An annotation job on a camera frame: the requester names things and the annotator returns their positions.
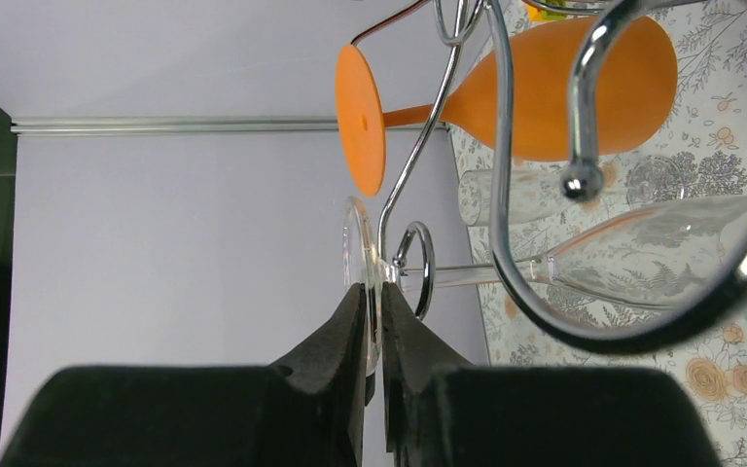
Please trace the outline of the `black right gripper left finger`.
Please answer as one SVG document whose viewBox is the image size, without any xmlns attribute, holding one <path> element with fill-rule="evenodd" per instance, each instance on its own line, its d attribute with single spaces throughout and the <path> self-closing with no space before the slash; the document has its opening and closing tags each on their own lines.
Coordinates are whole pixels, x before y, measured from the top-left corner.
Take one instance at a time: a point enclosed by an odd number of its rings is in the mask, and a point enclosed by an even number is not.
<svg viewBox="0 0 747 467">
<path fill-rule="evenodd" d="M 357 466 L 367 290 L 266 366 L 62 369 L 40 388 L 4 466 Z"/>
</svg>

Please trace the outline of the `clear wine glass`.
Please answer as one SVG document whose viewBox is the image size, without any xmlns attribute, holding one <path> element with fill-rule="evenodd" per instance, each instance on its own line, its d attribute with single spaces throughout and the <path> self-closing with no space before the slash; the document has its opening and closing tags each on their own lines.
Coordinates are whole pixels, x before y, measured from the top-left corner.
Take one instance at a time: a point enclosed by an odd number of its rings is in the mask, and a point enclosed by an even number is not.
<svg viewBox="0 0 747 467">
<path fill-rule="evenodd" d="M 398 256 L 380 257 L 369 214 L 349 198 L 342 226 L 347 284 L 368 290 L 370 358 L 382 351 L 381 289 L 415 292 L 423 318 L 439 287 L 504 286 L 544 333 L 599 354 L 638 354 L 687 341 L 747 301 L 747 195 L 686 198 L 633 209 L 504 267 L 440 268 L 427 226 L 411 223 Z"/>
</svg>

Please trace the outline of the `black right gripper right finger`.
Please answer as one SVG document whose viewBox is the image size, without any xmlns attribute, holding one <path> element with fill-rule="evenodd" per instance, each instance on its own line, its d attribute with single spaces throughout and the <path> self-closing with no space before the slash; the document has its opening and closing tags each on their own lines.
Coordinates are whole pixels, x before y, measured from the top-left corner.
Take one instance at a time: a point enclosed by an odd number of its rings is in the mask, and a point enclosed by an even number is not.
<svg viewBox="0 0 747 467">
<path fill-rule="evenodd" d="M 381 291 L 386 446 L 399 466 L 716 466 L 689 397 L 640 367 L 485 367 Z"/>
</svg>

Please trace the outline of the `clear champagne flute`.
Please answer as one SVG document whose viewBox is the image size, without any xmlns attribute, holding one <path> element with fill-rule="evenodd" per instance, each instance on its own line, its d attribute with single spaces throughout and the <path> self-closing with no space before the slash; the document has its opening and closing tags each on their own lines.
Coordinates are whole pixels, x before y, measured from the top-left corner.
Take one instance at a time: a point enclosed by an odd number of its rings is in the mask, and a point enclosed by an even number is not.
<svg viewBox="0 0 747 467">
<path fill-rule="evenodd" d="M 531 164 L 514 168 L 509 184 L 509 223 L 539 221 L 569 208 L 586 212 L 612 206 L 635 209 L 687 194 L 684 173 L 669 157 L 624 153 L 604 158 L 600 169 L 604 177 L 601 193 L 591 201 L 575 202 L 562 193 L 561 166 Z"/>
</svg>

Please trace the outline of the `orange wine glass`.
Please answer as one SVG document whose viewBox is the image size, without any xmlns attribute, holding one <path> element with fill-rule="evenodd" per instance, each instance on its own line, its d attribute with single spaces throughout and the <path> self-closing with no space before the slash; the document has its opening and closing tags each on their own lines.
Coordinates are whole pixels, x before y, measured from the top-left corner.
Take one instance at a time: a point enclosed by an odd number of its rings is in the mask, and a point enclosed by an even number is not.
<svg viewBox="0 0 747 467">
<path fill-rule="evenodd" d="M 592 18 L 566 19 L 542 23 L 511 37 L 515 162 L 567 158 L 569 74 L 592 24 Z M 352 45 L 341 48 L 335 77 L 338 128 L 347 166 L 358 190 L 373 197 L 385 173 L 385 130 L 423 124 L 432 107 L 384 112 L 371 68 Z M 636 20 L 608 53 L 597 82 L 600 153 L 630 151 L 649 140 L 667 119 L 676 87 L 672 40 L 652 18 Z M 496 91 L 496 63 L 493 54 L 488 54 L 447 98 L 442 122 L 493 147 Z"/>
</svg>

